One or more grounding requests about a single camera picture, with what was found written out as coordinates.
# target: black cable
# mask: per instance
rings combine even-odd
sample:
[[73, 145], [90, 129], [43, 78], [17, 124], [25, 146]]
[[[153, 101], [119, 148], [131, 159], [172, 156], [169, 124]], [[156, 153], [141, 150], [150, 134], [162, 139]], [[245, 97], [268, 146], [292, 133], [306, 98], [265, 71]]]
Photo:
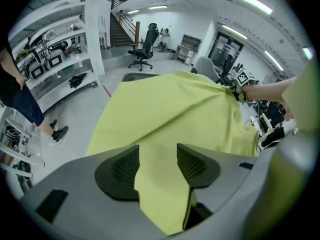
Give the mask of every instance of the black cable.
[[29, 79], [30, 78], [30, 71], [29, 71], [29, 69], [27, 70], [27, 66], [26, 66], [26, 58], [27, 58], [27, 56], [24, 57], [24, 71], [25, 71], [25, 76]]
[[258, 123], [258, 126], [259, 126], [259, 130], [258, 130], [258, 139], [257, 139], [257, 141], [256, 141], [256, 147], [257, 147], [257, 150], [260, 152], [261, 151], [261, 149], [259, 148], [259, 146], [258, 146], [258, 143], [259, 143], [259, 140], [260, 140], [260, 138], [261, 138], [261, 135], [260, 135], [260, 133], [262, 132], [262, 128], [261, 128], [261, 122], [260, 122], [260, 100], [258, 99], [257, 101], [257, 114], [258, 114], [258, 120], [257, 120], [257, 123]]

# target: white column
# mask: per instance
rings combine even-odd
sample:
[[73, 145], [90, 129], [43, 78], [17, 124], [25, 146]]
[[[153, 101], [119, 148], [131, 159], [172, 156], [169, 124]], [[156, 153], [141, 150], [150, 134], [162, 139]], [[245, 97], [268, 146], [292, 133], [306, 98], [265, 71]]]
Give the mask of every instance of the white column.
[[99, 33], [104, 33], [106, 46], [110, 46], [110, 13], [111, 2], [107, 0], [99, 0]]
[[85, 0], [84, 23], [85, 36], [88, 46], [92, 69], [97, 76], [105, 74], [105, 68], [101, 57], [98, 27], [99, 0]]

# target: white wall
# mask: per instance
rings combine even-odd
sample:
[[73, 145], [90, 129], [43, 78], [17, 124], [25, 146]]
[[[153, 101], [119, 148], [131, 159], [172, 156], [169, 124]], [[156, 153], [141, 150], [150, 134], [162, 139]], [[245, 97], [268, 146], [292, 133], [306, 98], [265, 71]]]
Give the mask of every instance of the white wall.
[[202, 40], [202, 44], [200, 45], [200, 49], [198, 52], [198, 57], [205, 56], [207, 57], [209, 50], [211, 48], [211, 43], [214, 40], [214, 36], [216, 34], [216, 21], [215, 19], [212, 19], [209, 23], [208, 30], [205, 34], [204, 39]]
[[216, 32], [214, 16], [205, 11], [183, 10], [169, 6], [167, 9], [143, 9], [137, 13], [127, 14], [127, 16], [134, 25], [140, 22], [139, 41], [141, 38], [146, 38], [150, 23], [156, 23], [159, 31], [161, 28], [169, 29], [170, 36], [159, 35], [154, 43], [155, 47], [162, 41], [167, 43], [170, 49], [176, 50], [184, 34], [201, 39], [199, 53], [196, 53], [191, 63], [194, 63], [198, 56], [206, 56]]
[[274, 79], [274, 71], [262, 58], [259, 57], [258, 54], [247, 46], [243, 47], [239, 57], [234, 63], [234, 66], [238, 65], [238, 63], [243, 64], [243, 67], [246, 70], [249, 70], [261, 83], [264, 81], [265, 77]]
[[103, 34], [106, 39], [106, 46], [110, 45], [110, 12], [111, 2], [108, 0], [99, 0], [98, 27], [99, 34]]
[[99, 0], [85, 0], [84, 22], [85, 36], [90, 62], [94, 73], [98, 76], [105, 74], [99, 43]]

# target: black office chair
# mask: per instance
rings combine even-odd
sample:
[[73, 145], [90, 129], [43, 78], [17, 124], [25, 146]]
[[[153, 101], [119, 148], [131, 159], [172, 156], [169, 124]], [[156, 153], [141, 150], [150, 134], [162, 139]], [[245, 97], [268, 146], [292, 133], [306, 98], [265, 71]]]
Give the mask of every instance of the black office chair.
[[148, 64], [146, 61], [152, 58], [154, 55], [153, 52], [153, 44], [155, 43], [157, 37], [159, 35], [159, 30], [157, 28], [156, 23], [151, 23], [149, 25], [149, 30], [146, 33], [146, 38], [143, 44], [142, 49], [136, 49], [138, 46], [137, 44], [130, 44], [133, 47], [133, 50], [128, 50], [128, 53], [134, 56], [137, 56], [138, 60], [135, 60], [132, 64], [128, 66], [130, 69], [132, 65], [140, 64], [140, 71], [142, 71], [142, 64], [150, 66], [150, 69], [152, 69], [152, 65]]

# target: black sneaker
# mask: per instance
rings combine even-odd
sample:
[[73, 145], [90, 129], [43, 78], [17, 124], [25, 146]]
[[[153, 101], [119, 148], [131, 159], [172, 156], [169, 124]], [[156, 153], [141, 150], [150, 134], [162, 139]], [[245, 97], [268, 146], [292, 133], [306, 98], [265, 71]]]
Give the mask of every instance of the black sneaker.
[[57, 128], [58, 128], [58, 120], [55, 119], [55, 120], [54, 120], [52, 123], [50, 123], [49, 125], [50, 125], [50, 127], [51, 127], [54, 131], [56, 131]]
[[55, 132], [55, 138], [53, 138], [58, 144], [61, 144], [63, 138], [67, 135], [69, 127], [65, 126], [62, 129], [59, 129]]

